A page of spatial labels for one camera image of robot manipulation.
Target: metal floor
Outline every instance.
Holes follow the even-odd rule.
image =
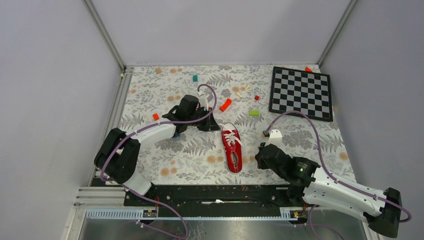
[[[314,210],[313,222],[338,230],[345,240],[367,239],[362,223],[334,210]],[[86,219],[80,240],[172,240],[163,233],[140,228],[134,220]],[[184,227],[179,220],[156,220],[152,226],[180,236]],[[287,221],[267,220],[189,220],[188,240],[315,240],[311,227],[293,227]],[[334,232],[316,226],[323,240],[339,240]]]

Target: metal frame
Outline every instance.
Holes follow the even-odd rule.
[[[109,131],[119,126],[121,115],[124,111],[125,100],[127,99],[128,89],[130,88],[131,78],[133,77],[133,72],[134,66],[127,66],[125,73],[121,74],[119,77],[119,81],[116,85],[116,90],[113,95],[113,102],[110,106],[106,126],[104,127],[98,149],[102,145]],[[90,186],[92,179],[95,177],[96,169],[96,166],[93,164],[87,186]]]
[[[179,217],[155,217],[145,218],[143,210],[155,210],[154,207],[138,207],[138,208],[88,208],[86,211],[87,219],[113,219],[113,220],[166,220],[178,221]],[[290,211],[301,211],[299,207],[289,208],[280,207],[281,216],[244,216],[244,217],[183,217],[185,221],[296,221],[297,218],[290,218]]]
[[[324,48],[324,51],[322,52],[321,56],[318,59],[318,67],[321,68],[324,61],[326,60],[331,48],[333,47],[337,37],[339,36],[340,32],[342,31],[343,27],[345,26],[346,21],[348,20],[349,16],[352,13],[352,10],[354,9],[355,5],[357,4],[358,0],[350,0],[349,4],[347,5],[346,9],[343,12],[343,15],[340,18],[340,21],[338,21],[337,26],[335,27],[334,32],[332,33],[330,40],[328,41],[327,45]]]
[[[97,29],[100,32],[101,37],[103,38],[104,42],[106,43],[107,48],[109,48],[110,53],[112,54],[113,58],[115,59],[115,62],[118,64],[119,68],[123,72],[125,69],[125,63],[121,58],[121,55],[119,54],[117,47],[115,46],[114,42],[112,41],[111,36],[109,35],[108,31],[106,30],[105,25],[102,22],[102,19],[100,19],[99,14],[96,11],[96,8],[94,7],[94,4],[91,0],[83,0],[85,7],[87,8],[87,11],[90,13],[94,24],[96,25]]]
[[[337,37],[339,36],[341,30],[346,24],[347,19],[349,18],[352,10],[354,9],[358,0],[350,0],[348,6],[346,7],[340,21],[338,22],[334,32],[332,33],[327,45],[325,46],[324,51],[322,52],[319,60],[316,64],[321,67],[328,56],[331,48],[333,47]],[[118,81],[116,91],[113,96],[113,102],[109,111],[107,118],[107,124],[104,128],[104,132],[101,138],[100,144],[106,138],[108,132],[119,126],[121,120],[121,115],[124,110],[125,101],[127,98],[128,89],[130,87],[131,79],[134,72],[134,65],[126,66],[123,59],[121,58],[115,44],[113,43],[111,36],[109,35],[105,25],[103,24],[93,2],[91,0],[83,0],[84,5],[86,6],[88,12],[90,13],[97,29],[99,30],[100,35],[102,36],[105,44],[110,50],[114,60],[116,61],[119,68],[122,70],[122,74]],[[91,171],[91,176],[89,181],[94,178],[96,174],[96,167],[94,166]],[[125,199],[125,190],[120,186],[108,186],[108,187],[90,187],[90,182],[88,187],[81,187],[78,191],[77,198],[75,200],[74,208],[70,214],[67,229],[63,234],[64,240],[78,240],[83,228],[85,219],[88,216],[88,212],[92,209],[105,209],[105,210],[116,210],[122,209],[124,212],[131,213],[134,211],[139,211],[143,207],[126,207],[124,206]],[[284,210],[292,209],[292,207],[286,207]],[[176,219],[175,217],[167,218],[169,220]],[[262,218],[249,218],[249,220],[260,220]],[[187,220],[198,220],[198,218],[188,217]],[[383,239],[379,234],[370,230],[366,223],[362,223],[365,234],[368,240],[380,240]]]

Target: red sneaker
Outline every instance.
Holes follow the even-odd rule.
[[[239,131],[232,123],[224,123],[221,128],[221,139],[225,148],[228,170],[235,174],[239,173],[243,166]]]

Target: table surface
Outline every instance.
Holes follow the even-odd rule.
[[[218,123],[231,122],[240,133],[242,146],[241,172],[227,170],[224,146],[219,131],[202,132],[189,127],[178,138],[170,138],[154,145],[141,146],[137,170],[148,180],[160,185],[230,185],[230,184],[285,184],[273,171],[257,168],[255,154],[258,146],[266,142],[265,130],[278,113],[268,111],[273,65],[208,65],[154,66],[134,68],[120,128],[133,132],[153,122],[152,115],[167,113],[180,103],[184,95],[197,95],[199,84],[211,85],[218,102],[214,118]],[[304,70],[306,65],[279,65]],[[308,65],[319,73],[317,65]],[[198,75],[198,82],[193,82]],[[227,98],[232,104],[221,112]],[[259,110],[260,116],[250,116],[249,110]],[[321,139],[324,162],[332,172],[355,181],[349,157],[334,117],[333,122],[312,120]],[[301,117],[283,116],[273,125],[283,135],[280,147],[292,157],[304,157],[320,162],[317,140],[313,129]]]

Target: green block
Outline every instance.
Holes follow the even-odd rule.
[[[261,113],[258,110],[250,110],[249,115],[250,116],[259,116]]]

